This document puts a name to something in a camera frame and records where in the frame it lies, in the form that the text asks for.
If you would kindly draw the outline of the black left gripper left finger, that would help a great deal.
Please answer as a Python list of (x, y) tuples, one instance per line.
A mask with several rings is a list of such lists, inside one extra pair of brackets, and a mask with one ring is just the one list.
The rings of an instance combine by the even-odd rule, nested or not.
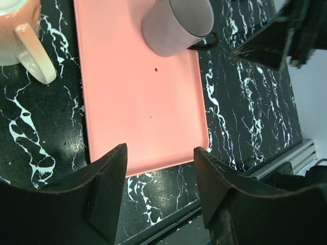
[(1, 244), (114, 244), (127, 145), (39, 190), (1, 182)]

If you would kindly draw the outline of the pink plastic tray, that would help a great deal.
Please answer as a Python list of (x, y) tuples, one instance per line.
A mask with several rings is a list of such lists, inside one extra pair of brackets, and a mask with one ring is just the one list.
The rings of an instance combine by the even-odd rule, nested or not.
[(209, 136), (195, 51), (172, 57), (144, 42), (152, 1), (74, 1), (91, 162), (128, 148), (128, 177), (193, 161)]

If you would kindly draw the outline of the pink ceramic mug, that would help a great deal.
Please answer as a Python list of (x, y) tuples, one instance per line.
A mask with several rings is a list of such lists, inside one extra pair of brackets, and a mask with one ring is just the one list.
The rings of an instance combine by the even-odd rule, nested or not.
[(47, 85), (57, 73), (39, 40), (40, 12), (40, 1), (1, 1), (1, 66), (21, 64)]

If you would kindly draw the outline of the purple translucent cup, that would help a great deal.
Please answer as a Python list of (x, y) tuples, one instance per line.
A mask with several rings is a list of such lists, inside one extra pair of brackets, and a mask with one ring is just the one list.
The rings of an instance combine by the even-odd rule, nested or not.
[(219, 45), (213, 32), (214, 11), (210, 1), (155, 1), (141, 24), (147, 46), (170, 57), (183, 50), (209, 51)]

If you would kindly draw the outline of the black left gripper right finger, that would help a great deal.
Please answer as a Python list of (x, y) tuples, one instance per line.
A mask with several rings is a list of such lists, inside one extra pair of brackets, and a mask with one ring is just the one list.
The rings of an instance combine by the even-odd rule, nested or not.
[(212, 244), (326, 244), (326, 167), (270, 184), (220, 162), (201, 147), (194, 164)]

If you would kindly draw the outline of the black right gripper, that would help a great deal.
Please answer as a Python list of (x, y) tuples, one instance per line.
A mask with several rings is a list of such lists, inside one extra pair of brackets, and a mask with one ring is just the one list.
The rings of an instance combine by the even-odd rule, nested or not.
[(286, 57), (301, 68), (317, 49), (326, 49), (326, 1), (285, 1), (230, 57), (281, 70)]

